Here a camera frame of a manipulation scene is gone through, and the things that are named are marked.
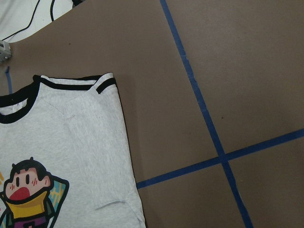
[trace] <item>cartoon ear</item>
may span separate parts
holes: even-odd
[[[45,187],[48,187],[51,185],[51,180],[49,178],[49,176],[45,176],[43,179],[42,179],[42,183],[44,184]]]

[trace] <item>black wire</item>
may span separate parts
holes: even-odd
[[[51,9],[50,9],[50,13],[51,13],[51,19],[52,19],[52,21],[54,21],[54,16],[53,16],[53,7],[54,7],[54,2],[55,2],[55,0],[52,0],[52,3],[51,3]]]
[[[19,30],[18,32],[15,32],[15,33],[11,34],[10,36],[4,38],[3,40],[6,40],[6,39],[8,39],[8,38],[10,38],[10,37],[12,37],[12,36],[14,36],[14,35],[16,35],[17,33],[22,32],[22,31],[24,31],[24,30],[26,30],[26,29],[28,29],[28,28],[30,27],[30,25],[31,25],[31,23],[32,23],[32,21],[33,21],[33,18],[34,18],[34,15],[35,15],[35,12],[36,12],[36,9],[37,9],[37,6],[38,6],[39,2],[40,2],[40,0],[38,0],[38,2],[37,2],[37,4],[36,4],[36,7],[35,7],[34,12],[33,12],[33,15],[32,15],[32,19],[30,20],[28,26],[27,26],[26,28],[23,28],[23,29]]]

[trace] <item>red mouth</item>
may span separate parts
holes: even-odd
[[[24,200],[26,198],[30,197],[29,190],[26,187],[22,187],[15,191],[9,199],[11,200]]]

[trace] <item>metal bracket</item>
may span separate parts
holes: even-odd
[[[0,40],[0,63],[11,57],[10,44]]]

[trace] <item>blue tape line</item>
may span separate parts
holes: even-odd
[[[9,84],[9,94],[12,94],[13,93],[13,88],[11,86],[11,78],[10,78],[10,68],[9,68],[9,66],[8,66],[8,68],[6,68],[5,74],[6,74],[6,78],[8,80],[8,84]]]
[[[267,148],[270,148],[273,146],[277,146],[277,145],[280,145],[280,144],[283,144],[283,143],[286,143],[286,142],[289,142],[291,140],[298,139],[301,137],[304,137],[304,129],[294,131],[294,132],[291,132],[291,133],[288,133],[288,134],[285,134],[285,135],[282,135],[282,136],[279,136],[279,137],[276,137],[276,138],[273,138],[273,139],[270,139],[270,140],[267,140],[264,142],[260,142],[258,144],[255,144],[255,145],[252,145],[252,146],[249,146],[249,147],[237,150],[237,151],[233,151],[231,153],[228,153],[227,157],[228,157],[228,160],[232,160],[232,159],[239,158],[239,157],[242,157],[242,156],[257,152],[257,151],[261,151],[261,150],[264,150],[264,149],[267,149]]]
[[[188,75],[188,78],[190,80],[190,83],[191,83],[191,86],[192,86],[192,89],[194,91],[194,94],[195,94],[195,97],[198,101],[198,104],[199,104],[199,108],[203,114],[203,117],[205,119],[205,122],[207,124],[207,128],[209,130],[209,133],[210,133],[210,136],[212,138],[212,141],[213,141],[213,144],[217,150],[217,153],[219,155],[219,158],[220,158],[220,161],[222,163],[222,166],[223,166],[223,169],[224,169],[224,172],[226,174],[226,177],[229,181],[229,185],[230,185],[230,188],[232,190],[232,193],[235,197],[235,200],[237,202],[237,206],[238,206],[238,209],[242,215],[242,218],[243,218],[243,221],[245,223],[245,226],[247,228],[252,228],[253,225],[252,225],[252,222],[251,222],[251,219],[249,217],[249,214],[248,214],[248,211],[241,199],[241,196],[238,192],[238,188],[237,188],[237,185],[236,185],[236,181],[235,181],[235,177],[233,175],[233,172],[231,170],[231,167],[228,163],[228,159],[225,155],[225,152],[224,152],[224,149],[222,147],[222,144],[219,140],[219,137],[218,137],[218,134],[216,132],[216,129],[215,129],[215,126],[213,124],[213,121],[211,119],[211,116],[207,110],[207,106],[205,104],[205,101],[203,99],[203,96],[201,94],[201,91],[200,91],[200,88],[198,86],[198,83],[197,81],[195,80],[194,78],[194,73],[193,73],[193,70],[192,70],[192,67],[189,63],[189,60],[187,59],[187,56],[186,56],[186,52],[185,52],[185,49],[182,45],[182,42],[181,42],[181,38],[177,32],[177,29],[175,27],[175,24],[174,24],[174,21],[173,21],[173,18],[172,18],[172,15],[170,13],[170,10],[168,8],[168,5],[167,5],[167,2],[166,0],[160,0],[161,2],[161,6],[162,6],[162,9],[164,11],[164,14],[166,16],[166,19],[168,21],[168,24],[169,24],[169,27],[170,27],[170,30],[171,30],[171,33],[173,35],[173,38],[174,38],[174,41],[175,41],[175,44],[177,46],[177,49],[180,53],[180,57],[183,61],[183,64],[184,64],[184,67],[186,69],[186,72],[187,72],[187,75]]]
[[[178,169],[178,170],[175,170],[175,171],[172,171],[172,172],[168,172],[166,174],[163,174],[163,175],[160,175],[160,176],[157,176],[157,177],[153,177],[153,178],[148,179],[148,180],[141,181],[141,182],[136,184],[136,187],[137,187],[137,189],[148,187],[150,185],[160,183],[160,182],[163,182],[163,181],[167,181],[167,180],[170,180],[172,178],[179,177],[179,176],[191,173],[191,172],[202,170],[204,168],[207,168],[207,167],[210,167],[210,166],[213,166],[213,165],[216,165],[216,164],[220,164],[219,157],[212,158],[212,159],[209,159],[207,161],[202,161],[200,163],[187,166],[185,168],[181,168],[181,169]]]

